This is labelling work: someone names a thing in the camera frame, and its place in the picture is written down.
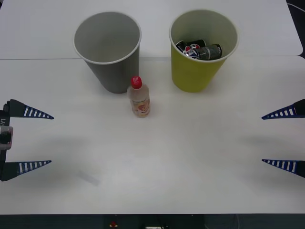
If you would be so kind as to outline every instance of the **cup rim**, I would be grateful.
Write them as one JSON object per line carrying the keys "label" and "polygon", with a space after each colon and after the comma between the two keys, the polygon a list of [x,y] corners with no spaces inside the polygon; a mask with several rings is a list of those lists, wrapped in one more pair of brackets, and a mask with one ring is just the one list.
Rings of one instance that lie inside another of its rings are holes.
{"label": "cup rim", "polygon": [[[226,56],[224,56],[224,57],[222,57],[222,58],[220,58],[220,59],[217,59],[217,60],[203,61],[203,60],[197,60],[197,59],[194,59],[194,58],[189,57],[189,56],[187,56],[187,55],[184,55],[184,54],[176,47],[176,45],[175,45],[174,42],[173,42],[172,35],[171,35],[172,26],[173,26],[173,24],[177,21],[178,18],[180,18],[181,16],[183,16],[183,15],[185,15],[185,14],[187,14],[187,13],[194,12],[194,11],[210,11],[210,12],[214,12],[214,13],[220,14],[220,15],[222,15],[223,17],[225,17],[225,18],[233,25],[233,27],[234,27],[234,29],[235,29],[235,31],[236,31],[236,34],[237,34],[237,41],[236,41],[235,47],[233,48],[233,50],[232,50],[229,54],[227,54]],[[224,14],[222,14],[222,13],[216,11],[216,10],[204,9],[204,8],[195,9],[195,10],[190,10],[190,11],[183,12],[182,14],[178,15],[178,17],[176,17],[176,18],[173,20],[173,22],[172,22],[172,24],[171,24],[171,26],[170,26],[169,37],[170,37],[171,45],[176,49],[176,51],[177,51],[180,55],[182,55],[183,57],[185,57],[185,58],[187,58],[187,59],[189,59],[189,60],[192,60],[192,61],[195,61],[195,62],[199,62],[199,63],[216,63],[216,62],[224,61],[225,59],[227,59],[229,56],[231,56],[231,55],[235,52],[235,50],[237,49],[238,44],[239,44],[239,31],[238,31],[237,26],[235,25],[235,23],[234,23],[230,18],[228,18],[226,15],[224,15]]]}
{"label": "cup rim", "polygon": [[[137,45],[135,46],[135,48],[134,48],[128,55],[126,55],[126,56],[124,56],[124,57],[122,57],[122,58],[120,58],[120,59],[118,59],[118,60],[116,60],[116,61],[111,61],[111,62],[96,62],[96,61],[91,61],[91,60],[89,60],[89,59],[83,57],[83,56],[78,52],[77,48],[75,47],[75,35],[76,35],[76,32],[77,32],[78,28],[79,28],[86,20],[88,20],[89,18],[91,18],[91,17],[93,17],[93,16],[95,16],[95,15],[97,15],[97,14],[101,14],[101,13],[119,13],[119,14],[125,15],[125,16],[129,17],[131,20],[133,20],[133,22],[138,26],[138,29],[139,29],[139,40],[138,40],[138,43],[137,43]],[[84,20],[82,20],[82,21],[80,22],[80,24],[78,25],[78,27],[77,27],[77,29],[75,30],[74,35],[73,35],[73,47],[74,47],[74,50],[76,51],[76,53],[77,53],[82,59],[84,59],[85,61],[87,61],[87,62],[89,62],[89,63],[93,63],[93,64],[98,64],[98,65],[108,65],[108,64],[114,64],[114,63],[121,62],[121,61],[127,59],[128,57],[130,57],[130,56],[139,48],[141,39],[142,39],[141,27],[140,27],[139,23],[137,22],[137,20],[134,19],[132,16],[130,16],[130,15],[126,14],[126,13],[120,12],[120,11],[100,11],[100,12],[97,12],[97,13],[94,13],[94,14],[88,16],[87,18],[85,18]]]}

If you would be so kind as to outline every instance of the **black floor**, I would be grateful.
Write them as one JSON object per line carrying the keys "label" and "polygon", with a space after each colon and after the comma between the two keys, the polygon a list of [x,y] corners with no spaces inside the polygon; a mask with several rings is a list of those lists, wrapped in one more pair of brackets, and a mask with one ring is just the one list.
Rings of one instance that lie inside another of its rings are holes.
{"label": "black floor", "polygon": [[296,31],[299,35],[303,53],[300,55],[305,58],[305,12],[301,9],[305,10],[305,1],[304,0],[286,0],[288,3],[288,8],[290,10],[292,19],[295,23]]}

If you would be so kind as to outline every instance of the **cable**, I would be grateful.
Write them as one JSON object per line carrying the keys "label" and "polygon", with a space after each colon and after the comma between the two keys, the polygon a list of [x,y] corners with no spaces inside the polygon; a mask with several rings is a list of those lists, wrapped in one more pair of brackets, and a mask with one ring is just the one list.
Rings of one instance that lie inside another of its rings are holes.
{"label": "cable", "polygon": [[291,6],[293,6],[293,7],[296,7],[297,9],[299,9],[299,10],[301,10],[301,11],[305,12],[305,10],[304,10],[304,9],[301,9],[300,7],[297,7],[297,6],[293,5],[293,4],[287,3],[287,5],[291,5]]}

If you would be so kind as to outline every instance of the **bottle label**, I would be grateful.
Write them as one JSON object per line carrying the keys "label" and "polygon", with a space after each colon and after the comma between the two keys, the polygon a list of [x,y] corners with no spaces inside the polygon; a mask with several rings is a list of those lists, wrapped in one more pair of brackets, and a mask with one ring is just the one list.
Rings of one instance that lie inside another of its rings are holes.
{"label": "bottle label", "polygon": [[133,111],[139,117],[145,117],[150,111],[149,97],[143,101],[132,101]]}

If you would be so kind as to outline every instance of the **yellow paper cup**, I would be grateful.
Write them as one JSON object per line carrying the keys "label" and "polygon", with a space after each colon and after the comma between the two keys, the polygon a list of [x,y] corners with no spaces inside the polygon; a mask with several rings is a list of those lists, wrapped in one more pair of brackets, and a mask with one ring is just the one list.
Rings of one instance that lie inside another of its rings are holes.
{"label": "yellow paper cup", "polygon": [[[239,36],[230,19],[212,10],[193,10],[176,18],[170,27],[172,80],[181,90],[204,89],[224,61],[236,50]],[[184,55],[175,46],[179,41],[203,39],[207,45],[219,44],[223,54],[218,60],[201,61]]]}

